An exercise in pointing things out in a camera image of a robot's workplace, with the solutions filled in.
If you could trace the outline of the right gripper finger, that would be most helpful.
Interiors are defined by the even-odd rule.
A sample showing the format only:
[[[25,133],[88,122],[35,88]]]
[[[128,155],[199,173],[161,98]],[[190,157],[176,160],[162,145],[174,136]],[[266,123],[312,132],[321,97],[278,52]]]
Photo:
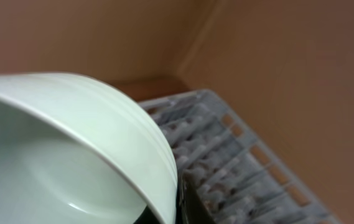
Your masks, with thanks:
[[[176,206],[176,224],[215,224],[191,179],[185,174],[179,176]]]

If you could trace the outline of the mint green bowl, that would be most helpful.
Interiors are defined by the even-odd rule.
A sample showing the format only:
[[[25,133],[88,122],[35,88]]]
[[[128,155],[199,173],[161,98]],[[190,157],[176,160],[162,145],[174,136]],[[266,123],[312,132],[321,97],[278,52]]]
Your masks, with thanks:
[[[130,97],[72,73],[0,75],[0,223],[176,217],[177,168]]]

